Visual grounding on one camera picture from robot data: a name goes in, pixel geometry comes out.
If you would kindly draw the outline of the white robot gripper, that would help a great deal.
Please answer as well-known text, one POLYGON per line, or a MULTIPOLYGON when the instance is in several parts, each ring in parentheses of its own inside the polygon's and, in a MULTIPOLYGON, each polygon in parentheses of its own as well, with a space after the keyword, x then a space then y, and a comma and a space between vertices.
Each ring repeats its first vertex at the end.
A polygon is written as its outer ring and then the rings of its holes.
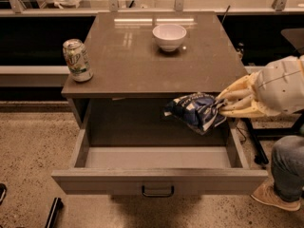
POLYGON ((227 100, 219 113, 230 118, 259 118, 303 110, 304 57, 273 61, 259 72, 237 79, 218 98, 227 100))

